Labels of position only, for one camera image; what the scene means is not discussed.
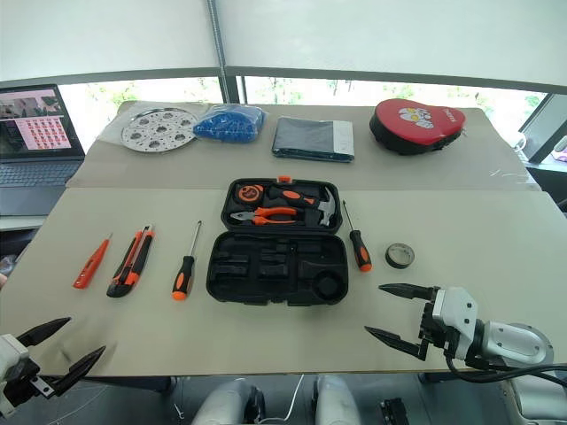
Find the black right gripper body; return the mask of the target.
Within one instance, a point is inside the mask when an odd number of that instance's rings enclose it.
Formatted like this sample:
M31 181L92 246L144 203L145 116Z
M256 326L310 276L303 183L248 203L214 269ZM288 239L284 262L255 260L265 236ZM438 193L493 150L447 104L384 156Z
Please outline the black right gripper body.
M445 355L455 355L460 333L453 327L440 324L433 318L434 304L425 304L420 322L418 355L426 355L430 344L444 350Z

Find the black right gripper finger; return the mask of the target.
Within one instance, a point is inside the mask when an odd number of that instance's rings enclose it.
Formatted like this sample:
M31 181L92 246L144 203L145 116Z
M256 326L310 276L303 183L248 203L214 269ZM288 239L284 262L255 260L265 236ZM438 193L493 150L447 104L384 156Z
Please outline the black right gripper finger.
M372 328L369 326L364 327L373 337L386 344L387 346L397 350L399 352L406 353L413 356L419 360L425 360L429 342L421 339L420 343L410 343L400 338L399 335L393 334L391 332L385 331L380 328Z
M393 294L396 297L407 299L422 299L433 302L439 291L438 286L424 287L410 283L387 283L379 285L378 288L382 291Z

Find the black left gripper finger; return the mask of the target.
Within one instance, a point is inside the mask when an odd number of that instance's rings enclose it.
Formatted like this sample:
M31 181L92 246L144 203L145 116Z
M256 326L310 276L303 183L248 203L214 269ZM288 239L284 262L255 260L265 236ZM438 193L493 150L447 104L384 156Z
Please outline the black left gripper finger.
M51 388L54 390L54 395L59 397L78 383L95 366L105 349L106 346L103 345L83 356L69 368L66 375L53 381Z
M17 336L16 339L25 347L37 346L57 333L70 320L70 317L63 317L45 322Z

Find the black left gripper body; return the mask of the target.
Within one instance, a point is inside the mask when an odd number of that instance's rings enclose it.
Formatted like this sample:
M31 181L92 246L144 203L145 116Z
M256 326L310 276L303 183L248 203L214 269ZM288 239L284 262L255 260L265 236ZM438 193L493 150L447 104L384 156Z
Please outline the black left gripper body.
M4 398L12 405L19 406L32 397L43 395L51 398L55 390L39 375L40 367L30 358L20 359L7 371Z

